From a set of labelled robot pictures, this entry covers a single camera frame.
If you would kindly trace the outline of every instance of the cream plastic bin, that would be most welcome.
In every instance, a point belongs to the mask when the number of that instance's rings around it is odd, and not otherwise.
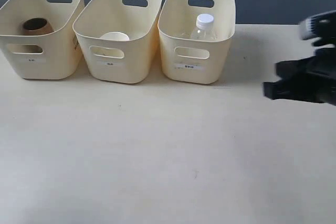
[[[82,56],[72,23],[83,8],[83,0],[8,0],[0,9],[0,49],[15,72],[26,79],[71,75]],[[24,36],[22,24],[35,17],[47,19],[54,32]],[[31,53],[27,45],[36,45],[41,52]]]
[[[162,0],[91,0],[73,28],[95,78],[137,83],[148,75],[159,44],[157,20],[161,3]],[[129,40],[100,38],[111,32],[123,33]]]
[[[213,6],[201,5],[208,2]],[[178,38],[181,34],[192,32],[197,16],[202,13],[214,16],[217,40],[206,42]],[[165,75],[177,81],[202,84],[218,80],[235,32],[235,20],[235,0],[166,0],[159,19]]]

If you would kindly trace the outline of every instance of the white tabletop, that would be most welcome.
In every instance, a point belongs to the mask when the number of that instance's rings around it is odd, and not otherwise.
[[[210,86],[28,81],[0,57],[0,223],[321,224],[336,220],[336,107],[263,97],[311,56],[296,26],[237,25]]]

